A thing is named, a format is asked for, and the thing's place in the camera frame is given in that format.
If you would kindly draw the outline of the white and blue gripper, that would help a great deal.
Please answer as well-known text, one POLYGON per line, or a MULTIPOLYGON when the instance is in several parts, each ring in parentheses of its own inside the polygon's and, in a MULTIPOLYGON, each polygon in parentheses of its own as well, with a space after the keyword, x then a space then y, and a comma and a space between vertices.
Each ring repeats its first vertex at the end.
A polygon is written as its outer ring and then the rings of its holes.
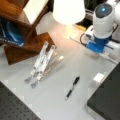
POLYGON ((88 49, 96 53, 107 52, 112 55, 120 54, 120 43, 114 42, 110 38, 98 39, 94 36, 93 30, 93 26, 90 26, 85 31, 85 40, 87 42, 88 49))

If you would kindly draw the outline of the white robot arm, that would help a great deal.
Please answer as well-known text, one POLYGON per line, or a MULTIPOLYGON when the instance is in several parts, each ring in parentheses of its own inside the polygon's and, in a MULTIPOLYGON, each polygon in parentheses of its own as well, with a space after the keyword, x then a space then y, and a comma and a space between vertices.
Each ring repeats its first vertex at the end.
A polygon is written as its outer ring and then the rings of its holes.
POLYGON ((112 41, 113 25, 120 25, 120 2, 99 4, 93 13, 93 24, 86 30, 87 48, 96 53, 120 53, 120 44, 112 41))

